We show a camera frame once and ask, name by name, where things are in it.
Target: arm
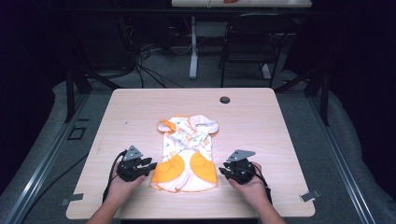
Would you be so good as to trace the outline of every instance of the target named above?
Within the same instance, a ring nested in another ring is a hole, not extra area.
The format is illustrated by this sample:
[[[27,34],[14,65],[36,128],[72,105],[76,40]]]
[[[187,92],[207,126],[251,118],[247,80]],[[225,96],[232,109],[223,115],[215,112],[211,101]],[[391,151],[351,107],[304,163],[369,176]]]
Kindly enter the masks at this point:
[[[125,182],[117,176],[116,169],[113,172],[113,176],[115,176],[115,178],[111,181],[105,202],[92,215],[87,223],[111,223],[114,215],[116,215],[119,208],[128,200],[132,191],[145,179],[145,177],[141,175],[133,182]]]
[[[253,162],[253,164],[259,169],[262,168],[258,163]],[[268,201],[264,184],[257,176],[254,176],[253,179],[245,185],[240,185],[231,178],[228,179],[228,182],[233,186],[233,188],[241,192],[245,200],[257,211],[262,224],[286,223]]]

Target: cloth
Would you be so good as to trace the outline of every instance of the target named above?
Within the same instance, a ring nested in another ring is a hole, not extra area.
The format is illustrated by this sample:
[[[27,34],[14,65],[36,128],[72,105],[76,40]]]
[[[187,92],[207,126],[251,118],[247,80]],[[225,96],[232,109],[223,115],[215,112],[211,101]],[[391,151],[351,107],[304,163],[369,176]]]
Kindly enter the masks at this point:
[[[213,189],[218,184],[210,136],[219,130],[214,120],[202,115],[176,115],[161,120],[158,130],[164,133],[163,160],[151,178],[153,188],[196,192]]]

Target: table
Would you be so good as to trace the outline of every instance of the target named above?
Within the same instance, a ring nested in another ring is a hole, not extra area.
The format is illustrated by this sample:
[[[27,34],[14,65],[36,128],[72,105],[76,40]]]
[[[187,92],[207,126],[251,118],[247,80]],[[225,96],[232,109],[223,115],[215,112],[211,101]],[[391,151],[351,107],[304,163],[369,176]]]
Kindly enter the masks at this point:
[[[311,7],[311,0],[239,0],[235,3],[223,3],[223,0],[172,0],[172,7]],[[224,35],[226,23],[222,25],[209,25],[210,34],[213,34],[213,27],[220,30]],[[196,79],[198,66],[198,51],[196,48],[196,36],[198,24],[195,17],[191,20],[191,63],[190,79]]]
[[[220,98],[230,98],[223,104]],[[87,219],[102,203],[110,167],[117,155],[134,145],[153,162],[161,161],[163,133],[161,119],[175,114],[204,115],[219,123],[212,136],[213,158],[218,167],[236,150],[255,151],[249,157],[262,165],[272,189],[274,207],[282,217],[310,217],[311,201],[300,196],[308,192],[288,129],[271,89],[120,89],[115,90],[93,141],[74,194],[83,199],[70,202],[66,215]],[[118,211],[123,219],[241,218],[257,217],[218,173],[218,186],[204,192],[171,193],[149,186],[152,172],[129,201]]]

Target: chair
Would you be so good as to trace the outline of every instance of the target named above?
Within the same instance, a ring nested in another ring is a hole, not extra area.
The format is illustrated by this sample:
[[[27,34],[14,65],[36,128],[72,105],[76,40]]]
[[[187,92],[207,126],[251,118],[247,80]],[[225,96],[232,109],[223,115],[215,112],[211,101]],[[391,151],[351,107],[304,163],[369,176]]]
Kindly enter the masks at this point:
[[[247,13],[232,18],[226,27],[224,45],[219,60],[221,87],[225,64],[257,63],[260,69],[273,63],[269,87],[272,87],[284,36],[292,26],[291,18],[279,14]]]

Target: forearm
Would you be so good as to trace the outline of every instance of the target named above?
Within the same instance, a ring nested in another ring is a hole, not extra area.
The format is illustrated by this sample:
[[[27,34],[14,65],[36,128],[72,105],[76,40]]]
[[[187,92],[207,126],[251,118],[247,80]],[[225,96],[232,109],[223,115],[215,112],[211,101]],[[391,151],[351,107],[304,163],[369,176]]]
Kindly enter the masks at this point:
[[[254,204],[253,207],[259,214],[262,224],[286,224],[286,221],[269,202]]]
[[[111,201],[105,201],[88,220],[87,224],[109,224],[116,215],[119,205]]]

